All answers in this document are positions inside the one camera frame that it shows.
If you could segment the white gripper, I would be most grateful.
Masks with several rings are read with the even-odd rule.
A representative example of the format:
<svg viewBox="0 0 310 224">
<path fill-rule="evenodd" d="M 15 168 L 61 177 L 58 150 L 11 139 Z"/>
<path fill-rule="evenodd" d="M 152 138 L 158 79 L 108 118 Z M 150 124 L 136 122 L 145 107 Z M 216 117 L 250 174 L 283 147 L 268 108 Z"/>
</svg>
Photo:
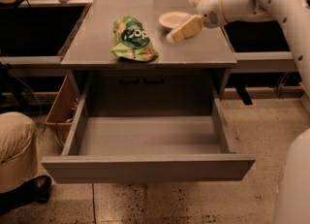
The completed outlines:
<svg viewBox="0 0 310 224">
<path fill-rule="evenodd" d="M 167 35 L 167 41 L 171 44 L 197 35 L 204 26 L 215 28 L 227 23 L 222 6 L 223 0 L 188 0 L 188 3 L 191 7 L 196 8 L 199 16 L 193 15 L 180 26 L 172 29 Z"/>
</svg>

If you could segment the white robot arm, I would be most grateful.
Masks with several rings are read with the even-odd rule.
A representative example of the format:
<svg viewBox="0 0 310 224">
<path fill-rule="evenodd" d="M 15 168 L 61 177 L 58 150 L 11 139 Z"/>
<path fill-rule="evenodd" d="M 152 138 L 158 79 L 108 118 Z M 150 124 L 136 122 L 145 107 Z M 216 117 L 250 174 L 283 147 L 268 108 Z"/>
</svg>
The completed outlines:
<svg viewBox="0 0 310 224">
<path fill-rule="evenodd" d="M 303 85 L 310 92 L 310 7 L 306 0 L 189 0 L 197 14 L 167 35 L 178 43 L 234 21 L 280 25 Z M 310 224 L 310 129 L 290 144 L 279 175 L 273 224 Z"/>
</svg>

